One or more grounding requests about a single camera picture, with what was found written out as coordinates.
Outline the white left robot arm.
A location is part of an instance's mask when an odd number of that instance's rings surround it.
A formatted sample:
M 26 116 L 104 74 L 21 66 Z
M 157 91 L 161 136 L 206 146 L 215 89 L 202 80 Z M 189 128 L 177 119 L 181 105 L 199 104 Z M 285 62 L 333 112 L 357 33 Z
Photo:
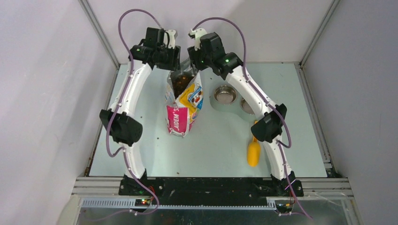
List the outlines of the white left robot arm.
M 148 191 L 142 179 L 146 169 L 139 150 L 143 125 L 134 116 L 143 86 L 154 67 L 167 71 L 180 68 L 180 46 L 176 45 L 176 30 L 147 28 L 139 44 L 128 48 L 130 68 L 115 101 L 99 117 L 106 129 L 106 148 L 114 158 L 121 153 L 126 165 L 126 176 L 134 178 L 130 189 L 137 195 Z

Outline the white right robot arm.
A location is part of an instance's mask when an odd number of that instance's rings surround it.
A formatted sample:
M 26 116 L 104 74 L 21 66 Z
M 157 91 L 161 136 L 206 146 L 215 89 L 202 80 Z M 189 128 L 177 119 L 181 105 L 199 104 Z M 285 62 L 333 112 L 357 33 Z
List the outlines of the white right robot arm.
M 251 133 L 266 151 L 271 165 L 273 190 L 287 195 L 296 178 L 282 145 L 282 127 L 286 124 L 287 108 L 275 104 L 249 75 L 244 62 L 236 53 L 227 53 L 220 36 L 202 28 L 189 31 L 194 45 L 188 48 L 191 64 L 198 70 L 211 68 L 213 73 L 231 85 L 253 110 L 257 122 Z

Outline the yellow plastic scoop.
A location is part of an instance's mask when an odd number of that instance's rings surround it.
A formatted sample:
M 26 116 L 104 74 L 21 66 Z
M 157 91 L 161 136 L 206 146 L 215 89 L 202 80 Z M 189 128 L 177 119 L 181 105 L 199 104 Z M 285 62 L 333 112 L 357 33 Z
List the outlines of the yellow plastic scoop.
M 249 166 L 256 167 L 260 160 L 261 145 L 254 135 L 247 146 L 246 160 Z

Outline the pet food bag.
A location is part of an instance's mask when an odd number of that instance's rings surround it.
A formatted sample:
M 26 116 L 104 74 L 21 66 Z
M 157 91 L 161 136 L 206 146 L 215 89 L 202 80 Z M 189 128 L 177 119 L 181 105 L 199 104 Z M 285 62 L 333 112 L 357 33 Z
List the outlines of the pet food bag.
M 185 137 L 190 132 L 202 109 L 203 95 L 200 73 L 187 58 L 167 78 L 166 122 L 170 134 Z

